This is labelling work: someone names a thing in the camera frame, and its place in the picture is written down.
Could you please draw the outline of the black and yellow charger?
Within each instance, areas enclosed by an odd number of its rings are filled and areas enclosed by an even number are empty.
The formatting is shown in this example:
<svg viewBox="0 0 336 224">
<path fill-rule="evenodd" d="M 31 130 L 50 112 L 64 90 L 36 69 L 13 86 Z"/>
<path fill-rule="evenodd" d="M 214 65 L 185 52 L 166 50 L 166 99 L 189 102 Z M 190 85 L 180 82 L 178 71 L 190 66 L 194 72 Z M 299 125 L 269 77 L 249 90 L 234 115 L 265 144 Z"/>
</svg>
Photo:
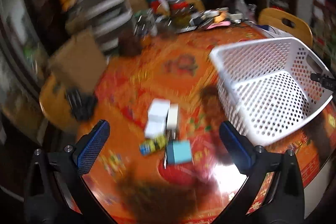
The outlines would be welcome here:
<svg viewBox="0 0 336 224">
<path fill-rule="evenodd" d="M 161 151 L 167 145 L 168 141 L 165 135 L 160 135 L 154 139 L 146 139 L 139 145 L 141 155 L 147 156 L 157 151 Z"/>
</svg>

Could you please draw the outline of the light blue USB charger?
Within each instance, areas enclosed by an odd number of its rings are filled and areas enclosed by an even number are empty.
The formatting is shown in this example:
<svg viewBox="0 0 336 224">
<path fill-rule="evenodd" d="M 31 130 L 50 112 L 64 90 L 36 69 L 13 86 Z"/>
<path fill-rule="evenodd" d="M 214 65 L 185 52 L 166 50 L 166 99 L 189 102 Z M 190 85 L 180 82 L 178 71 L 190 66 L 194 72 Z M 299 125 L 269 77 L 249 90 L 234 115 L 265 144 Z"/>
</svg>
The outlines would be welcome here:
<svg viewBox="0 0 336 224">
<path fill-rule="evenodd" d="M 192 162 L 193 155 L 189 140 L 170 141 L 166 147 L 166 162 L 168 165 L 179 165 Z"/>
</svg>

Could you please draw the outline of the white perforated plastic basket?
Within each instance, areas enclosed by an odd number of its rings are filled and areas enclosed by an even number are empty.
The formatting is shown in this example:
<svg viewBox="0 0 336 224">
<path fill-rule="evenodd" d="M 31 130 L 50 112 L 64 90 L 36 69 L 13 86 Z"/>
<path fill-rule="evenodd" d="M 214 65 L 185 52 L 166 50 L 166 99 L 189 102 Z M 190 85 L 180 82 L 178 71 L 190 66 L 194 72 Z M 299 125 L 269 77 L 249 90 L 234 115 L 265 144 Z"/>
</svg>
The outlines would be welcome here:
<svg viewBox="0 0 336 224">
<path fill-rule="evenodd" d="M 329 69 L 294 37 L 215 47 L 218 94 L 228 120 L 254 145 L 268 146 L 312 121 L 333 92 L 310 79 Z"/>
</svg>

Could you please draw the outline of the small white USB charger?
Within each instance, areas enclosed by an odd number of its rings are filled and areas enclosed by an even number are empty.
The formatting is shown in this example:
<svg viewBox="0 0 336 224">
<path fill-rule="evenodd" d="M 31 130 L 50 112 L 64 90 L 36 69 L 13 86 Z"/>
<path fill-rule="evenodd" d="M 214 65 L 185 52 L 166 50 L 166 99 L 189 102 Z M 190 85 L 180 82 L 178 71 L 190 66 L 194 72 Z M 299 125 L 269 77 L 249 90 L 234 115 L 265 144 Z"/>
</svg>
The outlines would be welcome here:
<svg viewBox="0 0 336 224">
<path fill-rule="evenodd" d="M 171 104 L 166 121 L 166 128 L 168 130 L 175 130 L 178 127 L 179 120 L 179 106 L 178 104 Z"/>
</svg>

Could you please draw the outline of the large white charger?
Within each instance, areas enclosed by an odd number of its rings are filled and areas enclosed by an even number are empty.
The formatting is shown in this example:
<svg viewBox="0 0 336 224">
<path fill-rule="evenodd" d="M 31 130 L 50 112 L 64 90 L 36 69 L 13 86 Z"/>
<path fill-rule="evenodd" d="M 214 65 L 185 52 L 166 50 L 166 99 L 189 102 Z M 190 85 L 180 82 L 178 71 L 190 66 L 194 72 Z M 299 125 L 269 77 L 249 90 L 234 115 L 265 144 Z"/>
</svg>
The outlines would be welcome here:
<svg viewBox="0 0 336 224">
<path fill-rule="evenodd" d="M 147 111 L 147 123 L 144 130 L 146 139 L 154 139 L 165 133 L 169 108 L 169 100 L 158 98 L 152 100 Z"/>
</svg>

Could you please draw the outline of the left wooden chair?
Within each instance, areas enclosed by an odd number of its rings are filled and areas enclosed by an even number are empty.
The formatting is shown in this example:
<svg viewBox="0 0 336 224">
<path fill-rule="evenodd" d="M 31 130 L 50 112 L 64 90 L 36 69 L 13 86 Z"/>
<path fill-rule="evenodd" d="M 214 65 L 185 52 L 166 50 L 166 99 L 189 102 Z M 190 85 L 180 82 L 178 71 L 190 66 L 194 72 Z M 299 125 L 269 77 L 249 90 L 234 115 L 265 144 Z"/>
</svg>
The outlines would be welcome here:
<svg viewBox="0 0 336 224">
<path fill-rule="evenodd" d="M 39 103 L 44 116 L 58 129 L 76 135 L 78 122 L 71 115 L 66 99 L 66 89 L 53 74 L 50 74 L 41 88 Z"/>
</svg>

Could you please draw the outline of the cardboard box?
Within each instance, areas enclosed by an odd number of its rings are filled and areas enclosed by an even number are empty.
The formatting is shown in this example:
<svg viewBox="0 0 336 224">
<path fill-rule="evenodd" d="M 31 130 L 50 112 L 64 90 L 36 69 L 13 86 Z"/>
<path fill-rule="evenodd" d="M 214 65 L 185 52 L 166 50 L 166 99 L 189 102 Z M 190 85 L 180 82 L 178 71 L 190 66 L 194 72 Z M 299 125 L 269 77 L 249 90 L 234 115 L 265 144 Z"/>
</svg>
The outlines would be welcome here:
<svg viewBox="0 0 336 224">
<path fill-rule="evenodd" d="M 55 78 L 67 89 L 82 93 L 94 92 L 107 65 L 90 28 L 72 36 L 49 59 Z"/>
</svg>

